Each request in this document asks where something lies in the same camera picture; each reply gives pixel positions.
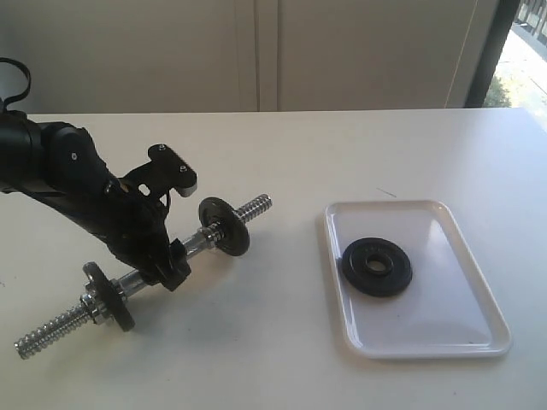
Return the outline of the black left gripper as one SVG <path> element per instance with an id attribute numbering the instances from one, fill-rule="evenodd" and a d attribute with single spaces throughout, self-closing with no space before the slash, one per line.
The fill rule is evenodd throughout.
<path id="1" fill-rule="evenodd" d="M 123 189 L 119 179 L 99 179 L 92 185 L 91 205 L 93 234 L 120 261 L 144 272 L 147 285 L 175 291 L 185 282 L 191 268 L 185 245 L 179 239 L 169 245 L 166 203 Z"/>

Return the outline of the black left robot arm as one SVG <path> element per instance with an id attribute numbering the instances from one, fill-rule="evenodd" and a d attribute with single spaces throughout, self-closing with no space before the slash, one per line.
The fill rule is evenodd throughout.
<path id="1" fill-rule="evenodd" d="M 190 268 L 165 225 L 170 192 L 190 196 L 197 174 L 164 143 L 150 146 L 148 157 L 118 177 L 84 127 L 37 123 L 14 111 L 1 116 L 1 191 L 54 209 L 140 271 L 147 284 L 175 290 Z"/>

